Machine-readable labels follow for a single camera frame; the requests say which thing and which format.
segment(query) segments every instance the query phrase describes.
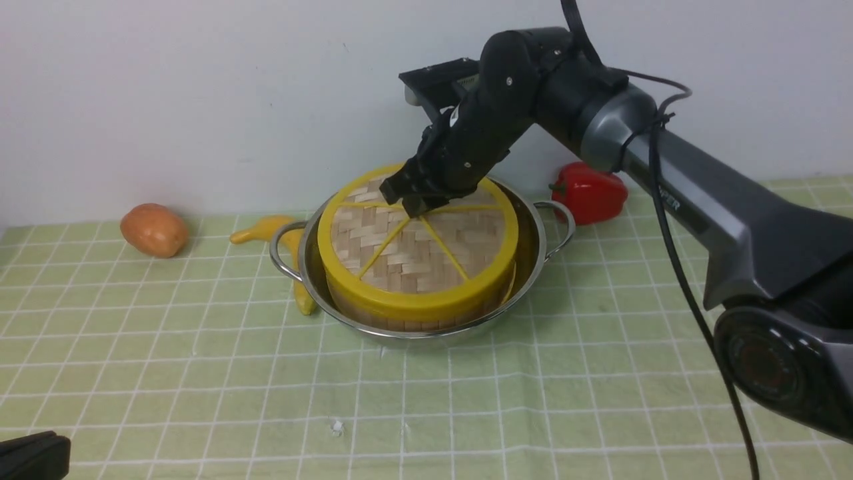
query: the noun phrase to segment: robotic arm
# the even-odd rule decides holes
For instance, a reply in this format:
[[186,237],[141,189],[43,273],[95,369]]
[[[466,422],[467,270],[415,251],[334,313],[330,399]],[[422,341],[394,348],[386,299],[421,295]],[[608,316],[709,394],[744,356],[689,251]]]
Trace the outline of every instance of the robotic arm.
[[754,401],[853,443],[853,220],[802,208],[672,132],[620,70],[562,27],[500,32],[479,61],[402,73],[432,124],[381,186],[410,216],[472,193],[534,123],[595,169],[626,172],[709,252],[713,349]]

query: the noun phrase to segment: red bell pepper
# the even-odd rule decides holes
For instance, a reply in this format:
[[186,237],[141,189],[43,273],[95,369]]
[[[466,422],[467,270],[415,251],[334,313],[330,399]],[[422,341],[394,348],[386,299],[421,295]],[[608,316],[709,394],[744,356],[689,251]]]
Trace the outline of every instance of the red bell pepper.
[[[560,169],[557,181],[550,184],[551,200],[569,208],[575,223],[590,225],[612,219],[622,213],[628,188],[613,173],[602,173],[576,161]],[[557,215],[565,222],[564,215]]]

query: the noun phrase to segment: green checkered tablecloth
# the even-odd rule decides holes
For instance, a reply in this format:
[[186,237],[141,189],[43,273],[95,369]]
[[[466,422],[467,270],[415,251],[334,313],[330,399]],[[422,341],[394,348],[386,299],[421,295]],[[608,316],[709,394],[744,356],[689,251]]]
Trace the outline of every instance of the green checkered tablecloth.
[[[771,186],[853,217],[852,185]],[[303,317],[265,245],[229,244],[256,219],[191,219],[171,260],[115,222],[7,231],[0,440],[70,436],[71,479],[748,478],[646,196],[580,228],[491,334],[429,352]],[[705,254],[677,240],[700,293]],[[746,405],[765,478],[853,477],[853,448]]]

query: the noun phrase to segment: bamboo steamer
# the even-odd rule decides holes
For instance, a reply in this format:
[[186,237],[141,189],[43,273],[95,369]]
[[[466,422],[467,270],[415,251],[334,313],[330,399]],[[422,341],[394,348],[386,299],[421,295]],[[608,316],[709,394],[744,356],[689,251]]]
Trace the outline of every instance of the bamboo steamer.
[[400,167],[356,179],[322,213],[317,247],[338,309],[386,330],[432,331],[500,306],[519,241],[507,196],[483,179],[472,195],[410,219],[379,191]]

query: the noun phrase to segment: stainless steel pot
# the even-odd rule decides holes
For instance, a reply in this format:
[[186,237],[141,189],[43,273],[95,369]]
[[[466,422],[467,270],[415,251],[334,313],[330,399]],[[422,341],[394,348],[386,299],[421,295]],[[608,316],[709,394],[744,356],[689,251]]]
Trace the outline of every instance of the stainless steel pot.
[[[575,233],[575,221],[566,206],[550,200],[530,203],[499,180],[490,180],[507,194],[519,221],[519,247],[515,253],[515,281],[513,292],[503,305],[464,325],[436,331],[390,331],[361,324],[341,313],[335,307],[332,296],[329,294],[326,283],[326,269],[323,268],[320,251],[317,248],[317,226],[328,200],[317,209],[310,220],[296,221],[279,229],[270,241],[270,258],[279,271],[293,280],[301,282],[308,290],[308,294],[324,312],[384,346],[393,348],[449,346],[467,340],[493,327],[496,323],[494,320],[515,305],[527,293],[539,273],[542,272],[545,262],[565,247]],[[566,235],[551,250],[547,250],[545,225],[537,208],[552,208],[568,219]],[[298,229],[304,229],[304,231],[299,242],[299,258],[296,260],[299,270],[297,271],[281,260],[278,244],[285,233]]]

